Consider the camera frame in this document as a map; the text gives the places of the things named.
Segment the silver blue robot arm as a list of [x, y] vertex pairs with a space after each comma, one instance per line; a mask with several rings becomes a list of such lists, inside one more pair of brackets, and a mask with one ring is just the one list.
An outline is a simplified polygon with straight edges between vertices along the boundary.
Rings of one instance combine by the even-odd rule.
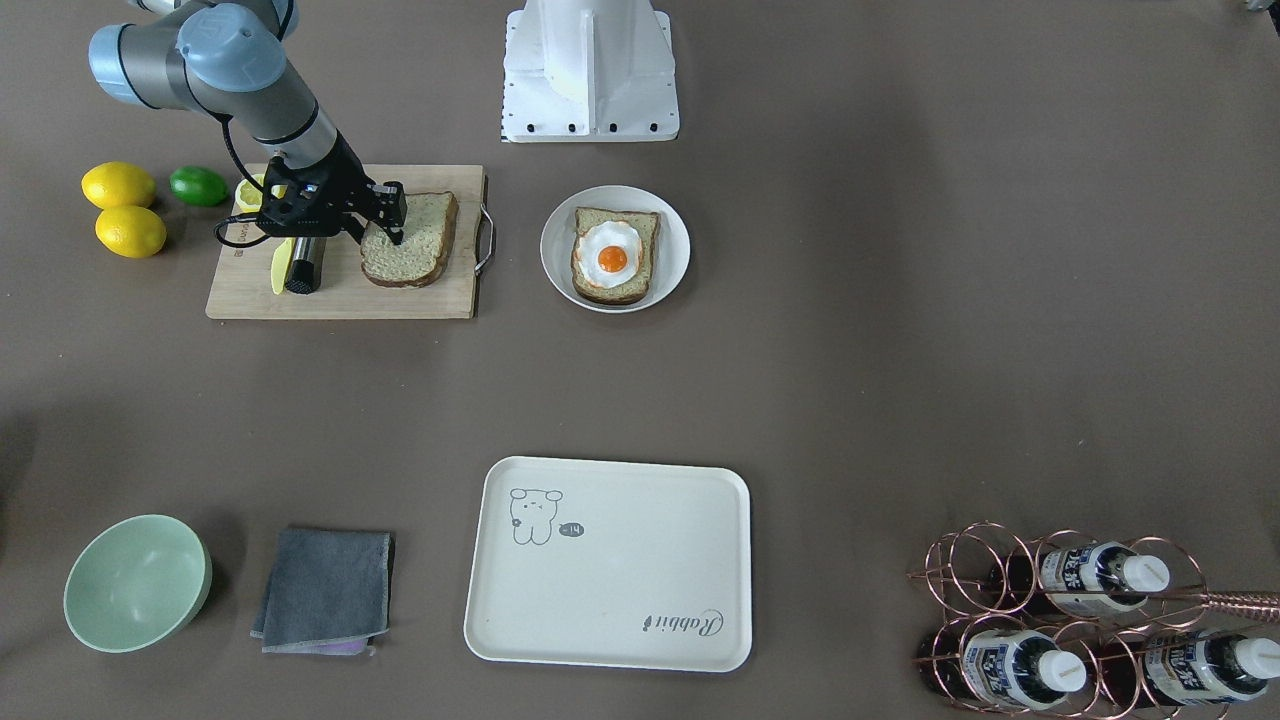
[[100, 87], [122, 102], [238, 120], [269, 154], [262, 205], [268, 237], [364, 237], [380, 227], [401, 243], [403, 186], [379, 184], [285, 55], [293, 1], [146, 1], [148, 26], [116, 24], [90, 41]]

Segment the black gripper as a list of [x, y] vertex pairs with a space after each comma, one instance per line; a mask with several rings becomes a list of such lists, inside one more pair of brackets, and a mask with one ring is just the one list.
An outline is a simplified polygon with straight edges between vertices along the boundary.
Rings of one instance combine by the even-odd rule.
[[406, 215], [404, 186], [375, 184], [340, 135], [312, 165], [294, 169], [283, 158], [266, 165], [259, 229], [269, 237], [326, 238], [346, 232], [362, 245], [374, 233], [401, 246]]

